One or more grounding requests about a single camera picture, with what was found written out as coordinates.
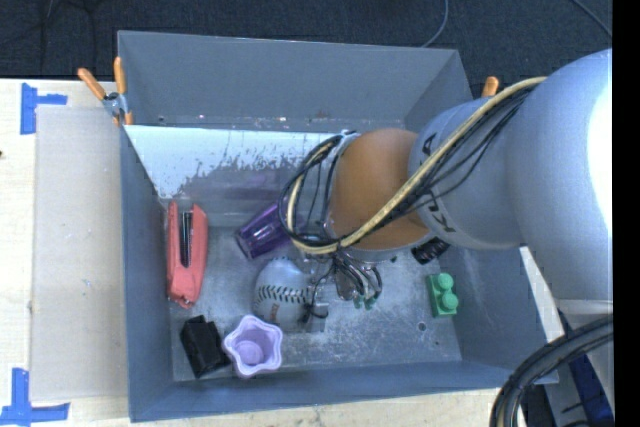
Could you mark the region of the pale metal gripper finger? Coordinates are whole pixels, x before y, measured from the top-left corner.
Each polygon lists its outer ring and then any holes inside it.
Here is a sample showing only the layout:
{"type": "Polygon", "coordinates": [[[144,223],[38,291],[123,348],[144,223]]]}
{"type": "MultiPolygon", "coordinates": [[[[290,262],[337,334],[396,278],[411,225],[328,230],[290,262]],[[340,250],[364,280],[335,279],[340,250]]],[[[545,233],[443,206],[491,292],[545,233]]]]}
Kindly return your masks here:
{"type": "Polygon", "coordinates": [[[302,328],[308,333],[323,332],[329,316],[329,304],[320,302],[307,305],[302,316],[302,328]]]}
{"type": "Polygon", "coordinates": [[[330,284],[329,277],[322,277],[322,278],[310,280],[307,286],[307,301],[308,302],[325,301],[326,288],[329,284],[330,284]]]}

